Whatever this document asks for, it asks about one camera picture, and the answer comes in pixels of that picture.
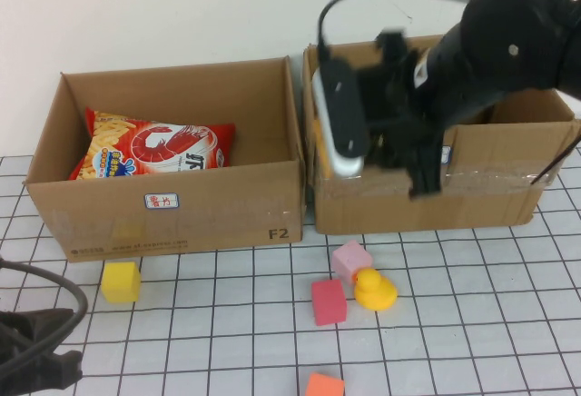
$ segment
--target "pink cube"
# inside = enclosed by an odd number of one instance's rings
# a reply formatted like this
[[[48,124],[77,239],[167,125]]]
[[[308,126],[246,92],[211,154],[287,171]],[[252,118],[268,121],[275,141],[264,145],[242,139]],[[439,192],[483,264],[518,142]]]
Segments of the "pink cube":
[[[371,267],[373,257],[365,251],[363,246],[351,240],[333,251],[331,268],[344,281],[349,284],[355,282],[355,275],[361,269]]]

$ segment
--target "orange cube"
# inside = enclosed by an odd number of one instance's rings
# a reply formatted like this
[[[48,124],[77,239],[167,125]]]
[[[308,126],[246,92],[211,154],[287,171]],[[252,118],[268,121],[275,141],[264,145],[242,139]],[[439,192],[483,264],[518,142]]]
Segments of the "orange cube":
[[[305,396],[343,396],[345,382],[337,378],[312,373]]]

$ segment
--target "red snack bag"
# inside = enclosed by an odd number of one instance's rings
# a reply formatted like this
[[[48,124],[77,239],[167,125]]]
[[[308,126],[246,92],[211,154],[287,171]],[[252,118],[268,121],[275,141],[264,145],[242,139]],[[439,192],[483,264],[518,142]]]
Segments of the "red snack bag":
[[[89,152],[69,179],[225,167],[236,127],[160,124],[86,111],[93,129]]]

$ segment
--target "yellow cube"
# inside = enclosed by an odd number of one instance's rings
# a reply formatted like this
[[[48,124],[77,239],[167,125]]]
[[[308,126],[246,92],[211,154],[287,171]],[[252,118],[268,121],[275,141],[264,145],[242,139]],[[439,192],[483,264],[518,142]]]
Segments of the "yellow cube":
[[[108,262],[101,292],[108,302],[137,302],[142,276],[135,262]]]

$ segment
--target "shrimp illustration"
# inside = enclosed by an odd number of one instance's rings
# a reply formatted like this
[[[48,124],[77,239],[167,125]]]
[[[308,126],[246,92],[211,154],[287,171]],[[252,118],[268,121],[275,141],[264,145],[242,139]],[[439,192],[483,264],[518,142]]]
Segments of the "shrimp illustration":
[[[180,131],[165,142],[161,140],[156,146],[149,147],[145,143],[152,133],[171,133],[172,129],[167,126],[155,126],[138,133],[131,143],[131,148],[135,158],[146,163],[159,163],[183,153],[187,149],[197,144],[204,137],[211,137],[208,145],[216,145],[216,136],[213,131],[206,127],[193,125],[184,126]]]

